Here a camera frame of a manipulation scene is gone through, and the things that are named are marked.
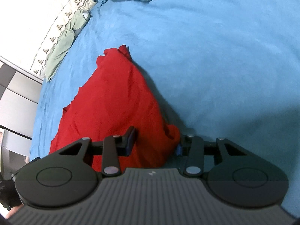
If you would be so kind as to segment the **left hand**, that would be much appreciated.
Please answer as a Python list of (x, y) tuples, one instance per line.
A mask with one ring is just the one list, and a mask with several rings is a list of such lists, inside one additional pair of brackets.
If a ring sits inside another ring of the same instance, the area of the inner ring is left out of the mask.
[(20, 210), (23, 207), (23, 205), (15, 206), (10, 209), (10, 211), (5, 216), (5, 219), (9, 219), (11, 216), (13, 216), (18, 210)]

